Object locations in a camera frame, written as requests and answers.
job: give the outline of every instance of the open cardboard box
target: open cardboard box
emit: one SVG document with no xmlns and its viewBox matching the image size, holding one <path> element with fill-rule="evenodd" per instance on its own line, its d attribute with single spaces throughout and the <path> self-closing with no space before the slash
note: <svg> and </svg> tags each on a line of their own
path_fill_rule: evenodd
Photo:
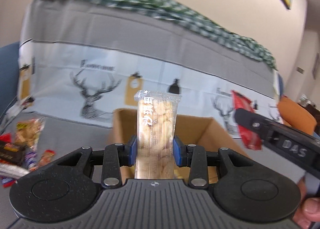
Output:
<svg viewBox="0 0 320 229">
<path fill-rule="evenodd" d="M 116 109 L 113 115 L 113 143 L 126 144 L 132 135 L 137 134 L 137 110 Z M 247 156 L 246 153 L 233 141 L 229 134 L 214 118 L 204 118 L 186 115 L 177 115 L 175 135 L 179 136 L 184 144 L 197 144 L 207 151 L 217 151 L 220 147 L 228 147 Z M 175 167 L 175 175 L 188 181 L 190 168 Z M 216 168 L 208 167 L 209 182 L 218 181 Z M 134 178 L 134 167 L 121 167 L 123 182 L 127 178 Z"/>
</svg>

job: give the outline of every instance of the bottle illustration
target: bottle illustration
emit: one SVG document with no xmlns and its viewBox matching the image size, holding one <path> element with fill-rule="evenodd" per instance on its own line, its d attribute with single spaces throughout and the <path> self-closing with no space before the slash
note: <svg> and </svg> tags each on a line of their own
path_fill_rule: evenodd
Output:
<svg viewBox="0 0 320 229">
<path fill-rule="evenodd" d="M 127 80 L 126 93 L 124 103 L 130 106 L 138 106 L 138 102 L 134 100 L 134 95 L 142 90 L 143 79 L 138 72 L 130 75 Z"/>
<path fill-rule="evenodd" d="M 168 89 L 169 93 L 180 94 L 179 79 L 174 79 L 173 84 Z"/>
</svg>

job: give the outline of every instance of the tag illustration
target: tag illustration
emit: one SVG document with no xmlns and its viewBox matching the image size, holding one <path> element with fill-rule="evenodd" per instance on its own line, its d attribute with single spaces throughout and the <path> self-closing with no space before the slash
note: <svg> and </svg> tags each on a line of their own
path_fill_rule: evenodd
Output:
<svg viewBox="0 0 320 229">
<path fill-rule="evenodd" d="M 24 65 L 20 68 L 20 85 L 19 85 L 19 99 L 22 100 L 30 96 L 30 77 L 31 67 L 30 65 Z"/>
<path fill-rule="evenodd" d="M 134 100 L 134 95 L 142 90 L 143 79 L 138 72 L 130 75 L 127 80 L 126 92 L 124 97 L 124 103 L 130 106 L 138 106 L 138 102 Z"/>
</svg>

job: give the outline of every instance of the chocolate bar wrapper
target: chocolate bar wrapper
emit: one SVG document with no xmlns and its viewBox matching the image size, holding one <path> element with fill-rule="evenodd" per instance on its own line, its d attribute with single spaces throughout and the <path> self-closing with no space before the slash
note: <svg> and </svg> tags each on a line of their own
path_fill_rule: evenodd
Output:
<svg viewBox="0 0 320 229">
<path fill-rule="evenodd" d="M 23 163 L 25 147 L 0 140 L 0 158 L 21 166 Z"/>
</svg>

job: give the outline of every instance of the pile of snacks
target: pile of snacks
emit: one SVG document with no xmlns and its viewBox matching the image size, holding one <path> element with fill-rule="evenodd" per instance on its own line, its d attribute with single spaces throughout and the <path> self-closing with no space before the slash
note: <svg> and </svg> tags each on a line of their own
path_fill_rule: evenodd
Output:
<svg viewBox="0 0 320 229">
<path fill-rule="evenodd" d="M 10 133 L 0 136 L 0 180 L 3 187 L 11 186 L 16 178 L 51 162 L 55 152 L 49 149 L 43 153 L 39 163 L 36 160 L 43 128 L 44 118 L 30 119 L 17 123 L 14 142 Z"/>
</svg>

